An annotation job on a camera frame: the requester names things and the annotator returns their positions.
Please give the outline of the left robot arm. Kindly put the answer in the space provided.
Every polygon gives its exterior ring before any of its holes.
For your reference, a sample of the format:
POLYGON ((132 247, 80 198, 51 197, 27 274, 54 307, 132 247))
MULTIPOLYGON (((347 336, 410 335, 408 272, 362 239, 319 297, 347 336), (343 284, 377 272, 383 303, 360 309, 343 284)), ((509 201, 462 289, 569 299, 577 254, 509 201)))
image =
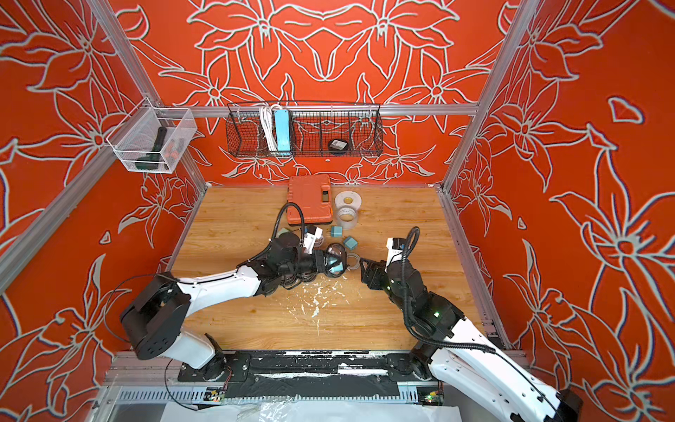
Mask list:
POLYGON ((309 250, 300 237, 284 233, 228 272, 196 278, 157 274, 121 313, 122 328, 137 359, 177 360, 213 379, 224 370, 224 353, 212 336, 184 327, 186 319, 220 303, 310 281, 327 269, 326 258, 325 251, 309 250))

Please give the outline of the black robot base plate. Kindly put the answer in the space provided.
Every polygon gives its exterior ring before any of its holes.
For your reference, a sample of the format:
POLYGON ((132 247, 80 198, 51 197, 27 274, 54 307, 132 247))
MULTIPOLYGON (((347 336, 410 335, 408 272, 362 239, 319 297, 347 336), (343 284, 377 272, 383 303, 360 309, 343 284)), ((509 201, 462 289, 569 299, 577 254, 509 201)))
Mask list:
POLYGON ((424 375, 406 351, 227 351, 225 364, 209 381, 183 363, 178 381, 219 390, 223 399, 439 404, 443 398, 443 383, 424 375))

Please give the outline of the green charger plug front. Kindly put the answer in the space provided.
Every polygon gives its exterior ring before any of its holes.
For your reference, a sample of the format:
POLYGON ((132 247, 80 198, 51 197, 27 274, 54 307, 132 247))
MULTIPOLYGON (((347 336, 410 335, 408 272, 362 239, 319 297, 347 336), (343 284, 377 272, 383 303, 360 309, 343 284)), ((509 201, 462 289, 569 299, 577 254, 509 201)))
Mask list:
POLYGON ((336 276, 339 277, 341 274, 344 272, 344 265, 342 263, 336 263, 334 266, 332 266, 329 270, 328 273, 331 276, 336 276))

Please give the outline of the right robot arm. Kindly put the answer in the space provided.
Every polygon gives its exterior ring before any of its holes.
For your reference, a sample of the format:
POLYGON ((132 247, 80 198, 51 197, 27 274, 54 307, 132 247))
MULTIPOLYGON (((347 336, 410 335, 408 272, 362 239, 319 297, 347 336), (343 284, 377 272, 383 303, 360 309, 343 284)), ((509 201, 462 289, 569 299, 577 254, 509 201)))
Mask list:
POLYGON ((499 421, 578 421, 582 399, 529 373, 489 341, 448 299, 428 290, 420 273, 399 260, 360 261, 361 280, 388 295, 418 343, 413 360, 499 421))

